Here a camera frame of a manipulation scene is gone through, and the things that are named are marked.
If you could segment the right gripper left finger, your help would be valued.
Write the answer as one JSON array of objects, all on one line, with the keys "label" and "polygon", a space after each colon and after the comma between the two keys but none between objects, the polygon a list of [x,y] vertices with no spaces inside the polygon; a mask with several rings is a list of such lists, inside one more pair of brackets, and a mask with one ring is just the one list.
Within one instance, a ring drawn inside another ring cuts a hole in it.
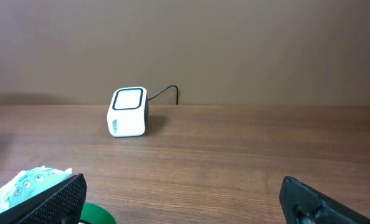
[{"label": "right gripper left finger", "polygon": [[79,173],[0,213],[0,224],[78,224],[87,194]]}]

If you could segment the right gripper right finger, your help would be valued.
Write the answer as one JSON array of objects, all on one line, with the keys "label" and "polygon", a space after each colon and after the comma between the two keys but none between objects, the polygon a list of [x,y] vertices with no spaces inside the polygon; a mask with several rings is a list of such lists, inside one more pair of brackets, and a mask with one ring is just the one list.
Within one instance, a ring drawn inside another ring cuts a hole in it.
[{"label": "right gripper right finger", "polygon": [[370,224],[370,218],[291,176],[284,177],[279,200],[287,224]]}]

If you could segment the green lid jar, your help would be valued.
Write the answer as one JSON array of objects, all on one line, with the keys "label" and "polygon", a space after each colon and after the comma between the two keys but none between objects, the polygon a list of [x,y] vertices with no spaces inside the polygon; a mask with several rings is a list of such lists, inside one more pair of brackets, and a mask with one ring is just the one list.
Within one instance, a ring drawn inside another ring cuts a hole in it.
[{"label": "green lid jar", "polygon": [[85,203],[79,224],[116,224],[116,220],[104,208],[93,203]]}]

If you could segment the teal white wipes packet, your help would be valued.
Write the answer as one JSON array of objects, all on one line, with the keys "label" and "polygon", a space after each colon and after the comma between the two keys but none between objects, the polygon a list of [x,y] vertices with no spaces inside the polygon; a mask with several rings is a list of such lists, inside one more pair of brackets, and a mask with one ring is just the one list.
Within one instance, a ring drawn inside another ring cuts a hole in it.
[{"label": "teal white wipes packet", "polygon": [[61,183],[71,174],[72,168],[59,170],[45,166],[20,171],[0,188],[0,213]]}]

